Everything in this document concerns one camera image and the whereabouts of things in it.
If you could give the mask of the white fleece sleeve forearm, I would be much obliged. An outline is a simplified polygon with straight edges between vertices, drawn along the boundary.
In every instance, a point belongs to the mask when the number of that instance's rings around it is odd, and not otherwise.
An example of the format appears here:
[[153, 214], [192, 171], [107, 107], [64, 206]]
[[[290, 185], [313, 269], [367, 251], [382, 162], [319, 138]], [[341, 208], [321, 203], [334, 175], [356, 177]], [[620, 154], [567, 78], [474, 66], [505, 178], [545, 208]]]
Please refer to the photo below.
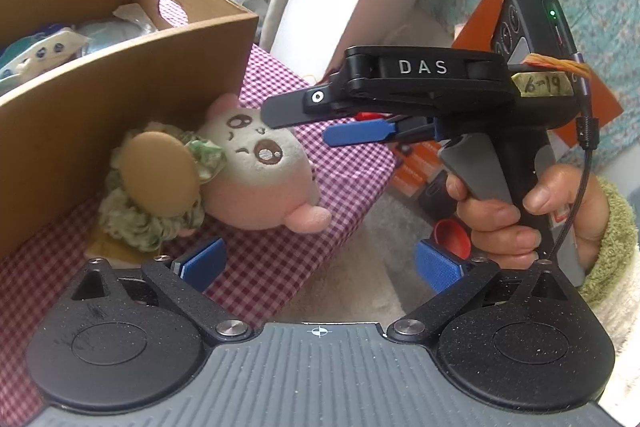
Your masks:
[[620, 355], [639, 321], [639, 229], [629, 202], [598, 176], [608, 202], [608, 224], [597, 261], [579, 289]]

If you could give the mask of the person right hand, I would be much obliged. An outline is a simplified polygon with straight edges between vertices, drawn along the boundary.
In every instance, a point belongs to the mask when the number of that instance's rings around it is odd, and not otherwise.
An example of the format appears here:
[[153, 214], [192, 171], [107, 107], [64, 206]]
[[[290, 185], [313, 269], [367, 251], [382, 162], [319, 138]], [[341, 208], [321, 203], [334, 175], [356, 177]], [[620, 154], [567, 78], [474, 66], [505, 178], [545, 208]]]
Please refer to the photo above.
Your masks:
[[[573, 205], [580, 179], [582, 172], [576, 167], [550, 167], [524, 197], [523, 209], [534, 216], [545, 216]], [[520, 208], [498, 199], [472, 197], [454, 174], [448, 176], [446, 189], [457, 202], [458, 217], [471, 229], [475, 247], [504, 269], [526, 269], [534, 262], [541, 234], [523, 225]], [[595, 176], [590, 176], [573, 225], [579, 262], [585, 271], [590, 271], [597, 261], [609, 214], [603, 188]]]

